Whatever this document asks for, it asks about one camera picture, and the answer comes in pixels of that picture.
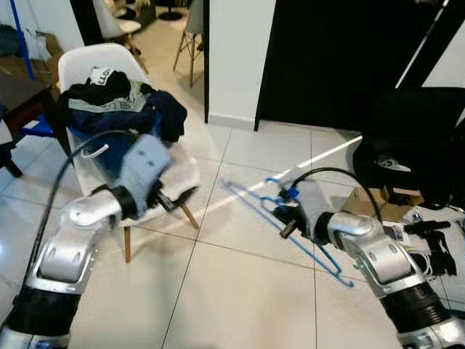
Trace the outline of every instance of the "black cable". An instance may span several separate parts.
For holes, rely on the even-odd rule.
[[[379,222],[381,222],[381,224],[383,223],[383,220],[382,220],[382,217],[381,217],[381,211],[379,210],[378,204],[376,203],[375,198],[373,197],[373,194],[369,191],[369,189],[366,186],[364,186],[364,184],[361,183],[361,181],[358,179],[358,177],[355,174],[353,174],[353,173],[351,173],[351,172],[349,172],[349,171],[347,171],[345,169],[338,169],[336,167],[320,167],[319,169],[311,169],[310,171],[307,171],[304,174],[298,176],[292,182],[291,188],[295,188],[296,185],[299,184],[299,182],[301,182],[302,180],[304,180],[308,176],[314,175],[315,173],[318,173],[318,172],[340,172],[340,173],[343,173],[343,174],[345,174],[345,175],[347,175],[349,177],[352,177],[363,188],[363,190],[366,192],[366,194],[368,195],[368,197],[370,199],[371,206],[373,207],[376,218],[379,220]]]
[[[37,260],[37,254],[39,252],[39,247],[42,241],[42,238],[44,237],[44,231],[45,231],[45,226],[47,225],[47,220],[49,219],[50,212],[52,211],[52,204],[53,200],[55,198],[55,195],[57,194],[58,188],[60,186],[61,179],[66,173],[66,169],[68,166],[71,164],[72,160],[76,155],[78,155],[85,147],[90,145],[92,142],[95,140],[98,140],[100,138],[103,138],[104,136],[108,135],[131,135],[133,137],[138,137],[137,134],[127,131],[127,130],[120,130],[120,129],[114,129],[110,131],[105,131],[101,132],[95,136],[93,136],[90,140],[85,141],[84,143],[80,144],[77,149],[72,152],[69,157],[66,159],[65,163],[61,166],[60,171],[58,172],[57,177],[55,178],[55,181],[53,183],[52,187],[52,192],[49,195],[49,199],[46,203],[45,211],[42,215],[42,221],[41,224],[39,225],[39,229],[37,230],[37,235],[36,235],[36,240],[34,241],[34,245],[32,248],[31,256],[29,257],[29,262],[28,262],[28,267],[26,268],[25,276],[23,279],[23,286],[25,285],[26,280],[28,279],[29,273],[32,269],[33,264]]]

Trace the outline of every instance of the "wall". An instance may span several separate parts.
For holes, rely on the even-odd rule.
[[[84,42],[67,0],[15,0],[23,29],[54,34],[66,51]],[[16,28],[9,0],[0,0],[0,23]]]
[[[275,0],[210,1],[209,123],[254,128]]]
[[[423,86],[465,87],[465,22],[437,61]]]

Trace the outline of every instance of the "clothing label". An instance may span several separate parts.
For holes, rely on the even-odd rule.
[[[90,73],[90,82],[94,85],[105,86],[108,81],[108,77],[114,72],[114,69],[109,68],[94,68]]]
[[[131,81],[131,91],[128,97],[121,97],[102,105],[88,104],[83,100],[68,100],[68,107],[78,111],[90,111],[92,113],[106,113],[108,111],[135,111],[140,112],[145,105],[145,97],[140,91],[141,83]]]

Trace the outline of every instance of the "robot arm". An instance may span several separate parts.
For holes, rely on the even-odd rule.
[[[182,173],[187,171],[186,179]],[[170,186],[173,177],[178,185]],[[157,202],[168,210],[179,206],[179,199],[173,203],[169,196],[178,197],[181,187],[192,193],[197,181],[195,161],[179,149],[168,151],[152,136],[141,136],[124,156],[114,188],[78,198],[62,210],[56,233],[43,246],[15,298],[0,334],[0,348],[66,348],[103,234],[127,217],[140,218]],[[161,192],[163,182],[168,196]]]
[[[329,212],[315,182],[304,180],[292,188],[289,184],[301,175],[300,169],[289,172],[280,186],[281,196],[293,196],[288,200],[299,205],[296,220],[304,222],[303,237],[321,246],[333,244],[355,260],[395,325],[400,344],[408,349],[465,348],[465,326],[443,307],[403,246],[384,233],[378,220]]]

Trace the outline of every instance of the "white plastic chair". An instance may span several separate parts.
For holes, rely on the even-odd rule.
[[[115,18],[108,5],[105,3],[105,0],[94,0],[94,8],[103,38],[111,40],[123,37],[125,44],[128,45],[132,54],[140,56],[141,51],[132,40],[132,34],[141,28],[140,23],[134,20],[120,20]],[[147,73],[147,68],[144,66],[144,63],[139,61],[139,64]]]
[[[108,67],[116,71],[123,71],[131,80],[150,83],[144,71],[127,49],[119,44],[98,44],[72,49],[60,58],[58,62],[60,91],[66,91],[73,84],[85,83],[93,67]],[[68,130],[68,139],[71,150],[76,149],[78,144],[83,141],[71,133],[70,130]],[[196,160],[179,143],[173,144],[169,151],[174,161],[162,174],[161,181],[163,183],[163,191],[166,195],[170,194],[170,197],[178,197],[179,194],[187,189],[198,186],[200,172]],[[105,181],[100,176],[97,165],[92,160],[77,156],[74,158],[74,167],[83,195],[88,196],[95,188],[105,184]],[[185,174],[185,176],[179,177],[179,173]],[[182,205],[181,208],[194,228],[198,229],[198,223],[187,208],[187,205]],[[164,209],[158,205],[155,209],[149,209],[145,216],[138,221],[129,218],[121,221],[120,227],[124,227],[126,263],[131,261],[130,227],[153,219],[163,213]]]
[[[182,32],[181,42],[179,43],[173,66],[173,71],[175,71],[179,55],[182,51],[187,49],[190,56],[190,87],[193,86],[194,61],[203,51],[199,51],[199,53],[195,54],[195,44],[200,44],[200,42],[195,40],[197,35],[201,35],[203,38],[203,1],[201,0],[194,0],[191,4],[189,18]]]

